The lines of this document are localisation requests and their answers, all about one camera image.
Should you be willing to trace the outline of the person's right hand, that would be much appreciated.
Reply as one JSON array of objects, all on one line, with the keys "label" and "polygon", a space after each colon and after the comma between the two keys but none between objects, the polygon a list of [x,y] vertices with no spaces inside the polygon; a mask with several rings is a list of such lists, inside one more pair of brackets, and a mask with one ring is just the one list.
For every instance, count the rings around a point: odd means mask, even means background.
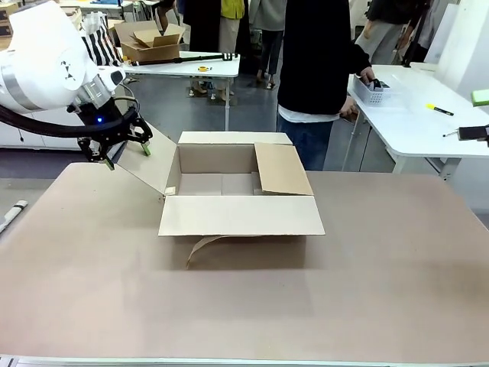
[{"label": "person's right hand", "polygon": [[357,114],[358,110],[356,107],[356,102],[351,96],[347,96],[344,105],[342,106],[339,115],[341,117],[347,117],[352,114]]}]

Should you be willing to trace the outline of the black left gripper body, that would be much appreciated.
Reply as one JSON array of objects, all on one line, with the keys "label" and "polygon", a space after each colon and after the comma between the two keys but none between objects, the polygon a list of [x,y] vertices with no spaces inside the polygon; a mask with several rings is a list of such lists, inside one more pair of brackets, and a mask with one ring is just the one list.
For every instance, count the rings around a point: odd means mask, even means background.
[{"label": "black left gripper body", "polygon": [[68,113],[77,115],[83,127],[75,128],[76,138],[128,138],[131,126],[138,119],[138,111],[132,106],[126,112],[121,112],[114,98],[110,98],[102,107],[97,109],[92,103],[67,107]]}]

